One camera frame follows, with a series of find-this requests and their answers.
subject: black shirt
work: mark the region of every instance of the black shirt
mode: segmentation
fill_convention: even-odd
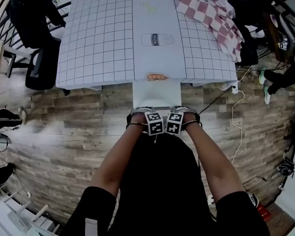
[[[143,134],[120,185],[120,201],[88,187],[61,236],[84,235],[85,218],[97,220],[98,235],[265,235],[268,228],[245,192],[216,204],[217,222],[207,205],[200,169],[192,150],[178,137]]]

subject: hand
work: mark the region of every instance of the hand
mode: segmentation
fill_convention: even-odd
[[[131,122],[147,123],[147,119],[144,113],[134,113],[132,115]]]
[[[184,113],[183,114],[183,119],[182,119],[182,123],[186,123],[186,122],[189,122],[189,121],[192,121],[192,120],[196,120],[196,116],[194,113]]]

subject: sneaker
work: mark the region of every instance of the sneaker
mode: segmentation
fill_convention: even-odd
[[[265,92],[265,103],[267,104],[267,105],[269,105],[269,103],[270,103],[270,97],[271,97],[271,94],[269,94],[268,93],[268,86],[265,86],[265,88],[264,88],[264,92]]]
[[[259,75],[259,84],[260,85],[263,85],[265,83],[265,81],[266,81],[265,70],[266,70],[266,68],[262,68],[262,70],[260,72],[260,75]]]
[[[27,113],[26,111],[24,110],[24,108],[20,107],[19,110],[18,110],[18,115],[19,117],[21,118],[22,120],[22,124],[26,124],[26,118],[27,118]]]

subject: checkered cloth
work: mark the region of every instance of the checkered cloth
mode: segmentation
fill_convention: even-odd
[[[241,42],[245,42],[232,21],[234,10],[229,10],[219,0],[180,0],[177,11],[203,23],[213,32],[222,51],[234,62],[241,62]]]

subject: red object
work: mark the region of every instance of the red object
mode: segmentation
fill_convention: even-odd
[[[257,210],[261,214],[264,221],[267,221],[271,217],[271,213],[260,203],[257,206]]]

